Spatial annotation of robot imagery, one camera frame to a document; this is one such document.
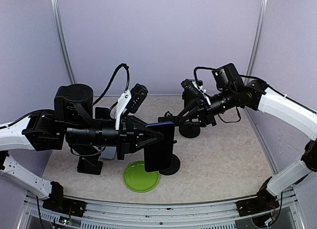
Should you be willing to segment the short black clamp stand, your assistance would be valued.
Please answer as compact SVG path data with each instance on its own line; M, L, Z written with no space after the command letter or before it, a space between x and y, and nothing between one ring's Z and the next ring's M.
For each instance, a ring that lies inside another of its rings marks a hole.
M184 107L192 99L188 91L183 91L182 99L184 101ZM179 126L179 133L186 138L196 138L201 132L200 127L198 126Z

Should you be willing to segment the tall black clamp stand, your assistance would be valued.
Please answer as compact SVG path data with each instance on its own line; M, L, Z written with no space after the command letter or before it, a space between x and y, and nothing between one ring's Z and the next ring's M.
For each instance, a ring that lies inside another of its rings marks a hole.
M181 166L180 159L173 153L173 146L177 141L174 139L176 116L170 111L167 111L163 117L159 117L160 132L164 134L163 140L160 143L160 164L162 169L159 173L164 176L176 174Z

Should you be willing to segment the black phone white case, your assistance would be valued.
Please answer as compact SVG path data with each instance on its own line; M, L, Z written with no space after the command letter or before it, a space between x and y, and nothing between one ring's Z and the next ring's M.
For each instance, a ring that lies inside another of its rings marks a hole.
M99 106L97 106L95 108L95 118L96 119L109 120L110 119L109 108L108 107L99 107Z

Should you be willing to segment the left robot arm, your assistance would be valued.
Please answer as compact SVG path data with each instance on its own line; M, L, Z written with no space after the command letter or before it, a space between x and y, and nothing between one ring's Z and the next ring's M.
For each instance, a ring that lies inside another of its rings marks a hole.
M69 207L63 187L22 167L10 150L60 150L66 142L81 158L98 162L99 148L115 146L118 155L134 153L163 140L163 133L147 128L134 116L147 96L143 85L125 90L117 100L116 117L110 119L104 107L93 114L93 90L84 84L58 89L53 109L37 110L0 128L0 173L23 186L41 200L49 200L58 211Z

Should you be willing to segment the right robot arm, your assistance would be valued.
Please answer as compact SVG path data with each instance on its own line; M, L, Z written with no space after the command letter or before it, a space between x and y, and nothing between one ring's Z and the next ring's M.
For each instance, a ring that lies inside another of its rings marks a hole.
M280 93L266 81L251 77L243 82L234 64L229 63L217 69L209 68L218 94L210 96L197 77L181 83L190 96L184 109L176 117L176 125L206 127L216 125L215 116L233 107L248 107L276 117L305 134L310 141L304 154L295 162L274 175L264 185L264 192L255 197L253 206L264 211L272 204L272 196L278 196L286 188L300 182L317 170L317 112Z

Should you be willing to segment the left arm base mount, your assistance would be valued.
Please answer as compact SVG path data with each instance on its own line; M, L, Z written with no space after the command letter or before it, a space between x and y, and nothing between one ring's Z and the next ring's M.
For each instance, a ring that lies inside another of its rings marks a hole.
M82 218L84 210L86 209L86 202L65 197L60 201L46 199L43 201L43 208L53 212Z

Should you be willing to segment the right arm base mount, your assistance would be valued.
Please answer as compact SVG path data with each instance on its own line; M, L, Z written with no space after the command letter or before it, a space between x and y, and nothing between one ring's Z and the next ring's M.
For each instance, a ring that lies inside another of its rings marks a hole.
M279 202L277 199L267 201L266 199L262 200L258 197L239 200L236 202L237 210L240 217L248 216L252 214L257 214L265 211L272 210L273 207L278 208Z

